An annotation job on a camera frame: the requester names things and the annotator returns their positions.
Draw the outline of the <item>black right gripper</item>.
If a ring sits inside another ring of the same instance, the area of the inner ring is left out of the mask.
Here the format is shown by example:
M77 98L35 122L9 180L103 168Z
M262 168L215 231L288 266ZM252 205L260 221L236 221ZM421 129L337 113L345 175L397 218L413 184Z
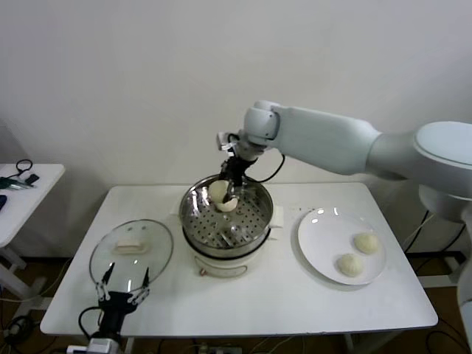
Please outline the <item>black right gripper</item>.
M225 202L239 198L246 188L245 172L254 164L239 157L229 157L221 164L220 180L227 181Z

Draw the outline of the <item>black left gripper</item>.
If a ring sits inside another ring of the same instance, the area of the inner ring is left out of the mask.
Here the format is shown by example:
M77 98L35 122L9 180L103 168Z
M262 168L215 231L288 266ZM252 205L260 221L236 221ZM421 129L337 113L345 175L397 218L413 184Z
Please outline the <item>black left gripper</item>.
M114 270L114 263L110 263L107 271L99 282L95 283L98 296L98 305L103 312L99 332L101 334L119 334L125 317L137 309L134 302L143 302L150 293L149 268L146 268L141 287L135 294L111 291L107 289L108 281Z

